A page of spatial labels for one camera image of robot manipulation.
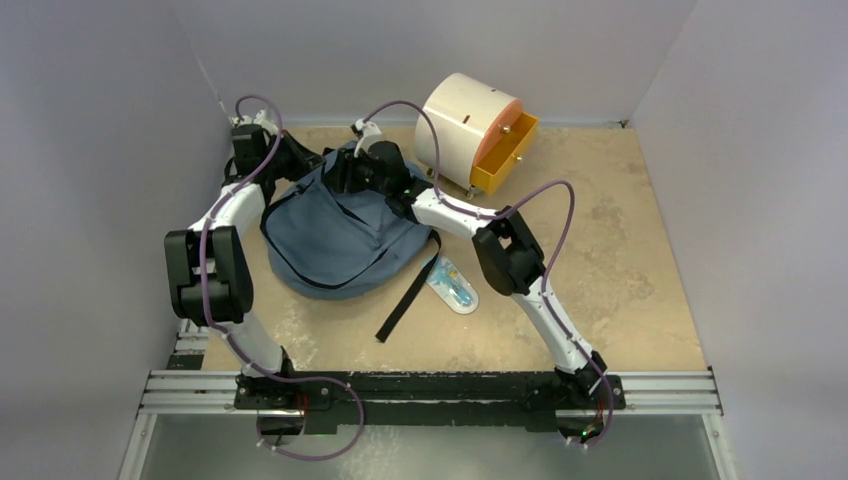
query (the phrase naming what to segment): beige work surface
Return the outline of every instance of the beige work surface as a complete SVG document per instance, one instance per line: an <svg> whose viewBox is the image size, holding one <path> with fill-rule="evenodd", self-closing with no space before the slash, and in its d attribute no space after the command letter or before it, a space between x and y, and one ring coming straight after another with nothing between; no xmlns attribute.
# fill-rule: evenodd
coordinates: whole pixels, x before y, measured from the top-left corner
<svg viewBox="0 0 848 480"><path fill-rule="evenodd" d="M407 158L414 157L412 128L384 130ZM348 128L290 131L318 152L352 138ZM703 370L692 316L633 130L540 129L524 162L501 189L472 202L501 208L558 178L574 185L577 207L552 283L580 332L613 370ZM445 189L464 199L455 186ZM521 209L546 260L562 231L567 207L566 190L556 187ZM530 320L512 300L489 288L471 242L446 234L442 238L442 253L480 295L480 305L470 315L454 313L425 285L381 344L374 334L434 245L388 284L364 296L313 300L292 292L271 272L258 222L243 239L256 291L253 308L298 369L552 368L550 354ZM209 342L203 368L236 370L238 364L215 338Z"/></svg>

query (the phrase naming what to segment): white wall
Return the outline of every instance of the white wall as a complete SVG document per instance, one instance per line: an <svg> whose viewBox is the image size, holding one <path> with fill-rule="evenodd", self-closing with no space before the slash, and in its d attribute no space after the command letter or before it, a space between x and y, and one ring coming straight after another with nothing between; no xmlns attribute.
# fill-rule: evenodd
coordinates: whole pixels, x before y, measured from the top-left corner
<svg viewBox="0 0 848 480"><path fill-rule="evenodd" d="M548 122L629 118L695 0L173 0L212 83L341 124L462 71ZM387 119L411 121L404 109Z"/></svg>
<svg viewBox="0 0 848 480"><path fill-rule="evenodd" d="M633 125L743 471L848 472L848 3L700 0Z"/></svg>
<svg viewBox="0 0 848 480"><path fill-rule="evenodd" d="M0 3L0 469L112 479L227 125L163 0Z"/></svg>

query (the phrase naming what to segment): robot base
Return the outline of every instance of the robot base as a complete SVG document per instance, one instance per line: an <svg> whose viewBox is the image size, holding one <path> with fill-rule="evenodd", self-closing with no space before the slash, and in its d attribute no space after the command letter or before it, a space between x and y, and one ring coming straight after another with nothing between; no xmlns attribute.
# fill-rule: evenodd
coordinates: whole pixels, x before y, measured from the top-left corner
<svg viewBox="0 0 848 480"><path fill-rule="evenodd" d="M530 432L559 431L579 437L580 433L573 433L580 432L586 421L557 419L556 411L594 412L601 397L607 398L603 385L586 397L579 393L581 387L554 371L291 372L290 376L325 376L349 384L364 404L369 425L520 426ZM607 378L615 409L625 408L621 378ZM283 384L242 375L236 383L236 409L294 410L308 402L304 433L332 434L338 425L356 423L356 404L336 385Z"/></svg>

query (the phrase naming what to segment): cable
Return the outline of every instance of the cable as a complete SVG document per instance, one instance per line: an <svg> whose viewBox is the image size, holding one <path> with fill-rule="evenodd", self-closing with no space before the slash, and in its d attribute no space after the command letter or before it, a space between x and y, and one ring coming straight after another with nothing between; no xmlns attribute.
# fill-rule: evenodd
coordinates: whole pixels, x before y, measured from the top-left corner
<svg viewBox="0 0 848 480"><path fill-rule="evenodd" d="M601 439L603 439L604 435L606 435L607 430L609 430L609 426L612 424L612 415L613 415L613 410L615 408L614 407L614 405L615 405L614 397L613 397L613 393L612 393L612 385L610 385L609 379L607 378L606 374L604 374L604 372L601 371L601 368L598 366L598 364L595 363L594 360L592 360L592 356L589 354L589 352L587 352L586 349L583 348L583 346L580 345L580 343L574 339L574 333L568 327L565 326L562 319L559 318L559 315L557 315L556 311L554 310L553 305L551 305L551 302L548 299L548 296L545 295L545 292L547 290L547 285L548 285L548 276L550 275L551 270L553 270L554 263L556 262L557 257L559 257L560 250L562 250L562 246L565 243L565 237L568 235L568 230L571 227L571 220L574 217L574 204L575 204L575 200L576 200L575 194L574 194L574 187L567 180L554 180L554 181L548 182L548 183L542 185L541 187L537 188L536 190L527 194L527 196L525 196L524 198L519 200L515 205L513 205L509 209L507 209L507 210L505 210L505 211L503 211L503 212L501 212L497 215L480 215L478 212L476 212L474 210L469 210L467 208L460 207L458 205L454 205L454 204L448 202L448 200L446 198L444 198L444 196L441 193L441 189L439 188L439 166L440 166L440 161L441 161L441 153L439 151L439 138L438 138L438 135L436 134L436 127L433 125L433 121L430 120L430 117L427 115L427 112L425 112L423 108L419 107L418 105L416 105L412 102L406 101L406 100L394 100L394 101L385 103L383 105L380 105L379 107L374 109L374 111L369 113L364 118L364 121L367 122L367 121L371 120L371 118L374 117L374 115L377 115L378 113L385 110L386 108L394 106L394 105L406 105L406 106L416 110L418 112L418 114L421 115L422 118L424 118L424 121L427 122L427 126L430 127L430 133L433 135L433 145L436 149L435 165L433 166L433 190L436 192L436 198L439 199L439 202L441 202L443 205L445 205L446 207L450 208L451 210L453 210L455 212L463 213L465 215L470 215L472 217L479 217L479 218L482 218L484 220L501 220L503 218L508 217L509 215L512 215L521 206L523 206L524 204L526 204L527 202L529 202L530 200L535 198L537 195L539 195L540 193L544 192L545 190L547 190L551 187L554 187L556 185L563 185L568 189L568 195L570 197L570 202L569 202L569 206L568 206L568 216L566 217L566 220L565 220L565 226L562 229L562 235L560 236L559 241L557 242L557 246L556 246L556 248L554 248L554 253L551 255L551 261L548 264L548 268L546 268L545 272L542 274L542 288L541 288L541 290L542 290L542 301L545 303L545 306L548 307L548 311L550 312L551 316L556 321L557 325L559 325L559 327L565 333L565 336L569 340L571 340L571 342L577 347L577 350L580 352L580 354L583 355L583 357L586 359L586 362L589 364L589 366L593 370L595 370L595 372L600 376L601 381L604 384L604 387L606 388L607 400L609 401L609 414L607 415L607 421L604 422L604 426L601 429L601 433L599 433L598 436L595 437L595 440L591 444L586 444L586 445L596 445L598 442L601 441Z"/></svg>
<svg viewBox="0 0 848 480"><path fill-rule="evenodd" d="M227 201L233 195L236 194L236 192L238 192L239 190L244 188L246 185L248 185L250 182L252 182L253 179L256 178L256 176L259 174L259 172L261 172L266 166L268 166L269 163L271 163L271 159L274 158L274 154L277 153L277 149L280 146L280 139L283 136L282 135L283 119L282 119L282 116L280 115L280 110L277 108L276 105L274 105L273 102L271 102L270 100L268 100L265 97L261 97L259 95L245 95L245 96L239 98L236 101L236 116L238 116L238 118L241 118L241 111L240 111L239 107L241 106L241 103L243 101L248 100L248 99L259 100L259 101L265 103L268 106L268 108L274 114L274 119L277 121L277 126L280 128L280 134L277 135L277 138L274 140L274 144L271 147L271 150L268 152L268 156L265 157L265 159L262 161L262 163L260 163L252 172L250 172L250 174L248 174L246 177L244 177L232 190L230 190L230 192L227 195L224 195L221 198L219 198L218 201L215 202L215 204L209 210L209 215L206 216L206 220L203 222L203 229L200 232L200 255L199 255L200 256L200 285L201 285L201 295L202 295L202 300L203 300L203 302L202 302L203 303L203 317L205 318L206 323L209 325L210 328L221 332L223 338L227 342L227 345L230 346L230 349L232 349L232 351L233 351L233 353L235 353L236 357L238 357L239 360L241 360L244 364L246 364L248 368L252 368L253 370L256 370L257 372L264 375L265 377L270 378L271 380L274 380L274 381L277 381L277 382L280 382L280 383L291 384L291 383L306 383L306 382L329 382L329 383L332 383L334 385L338 385L338 386L342 387L345 391L347 391L351 395L351 397L353 397L354 402L356 402L357 410L359 410L359 424L357 425L356 433L354 433L353 438L350 440L350 442L348 442L347 445L345 445L344 447L342 447L341 449L339 449L339 450L337 450L333 453L328 453L326 455L302 455L302 454L299 454L299 453L289 452L287 450L283 450L281 448L278 448L276 445L273 445L272 443L266 441L260 435L258 445L263 446L263 447L267 448L268 450L271 450L274 453L279 453L281 455L291 457L291 458L294 458L294 459L297 459L297 460L305 460L305 461L329 460L331 458L338 457L339 455L342 455L343 453L350 450L356 444L356 442L359 440L359 437L362 436L362 431L365 428L365 409L362 406L362 400L360 400L359 395L357 395L356 392L353 391L353 389L350 388L350 386L348 384L346 384L346 383L344 383L340 380L337 380L335 378L331 378L331 377L286 378L286 377L282 377L280 375L277 375L277 372L271 371L271 370L269 370L269 369L267 369L267 368L265 368L261 365L257 365L251 358L248 357L248 355L245 353L245 351L236 343L235 339L230 334L231 332L226 327L219 325L212 318L212 306L211 306L210 301L209 301L209 272L206 270L206 240L209 237L209 228L212 225L213 219L218 214L218 211L221 210L221 208L224 206L224 204L226 204Z"/></svg>
<svg viewBox="0 0 848 480"><path fill-rule="evenodd" d="M595 421L604 419L604 397L603 395L598 396L598 411L595 414Z"/></svg>

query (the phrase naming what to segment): plastic package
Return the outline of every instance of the plastic package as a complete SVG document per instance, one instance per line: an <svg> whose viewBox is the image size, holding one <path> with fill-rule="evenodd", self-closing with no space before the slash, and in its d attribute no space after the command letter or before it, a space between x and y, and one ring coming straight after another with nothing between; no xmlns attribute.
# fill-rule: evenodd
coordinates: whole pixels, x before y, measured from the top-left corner
<svg viewBox="0 0 848 480"><path fill-rule="evenodd" d="M436 260L436 265L427 276L427 284L456 313L467 315L476 310L480 303L477 292L447 257L440 256Z"/></svg>

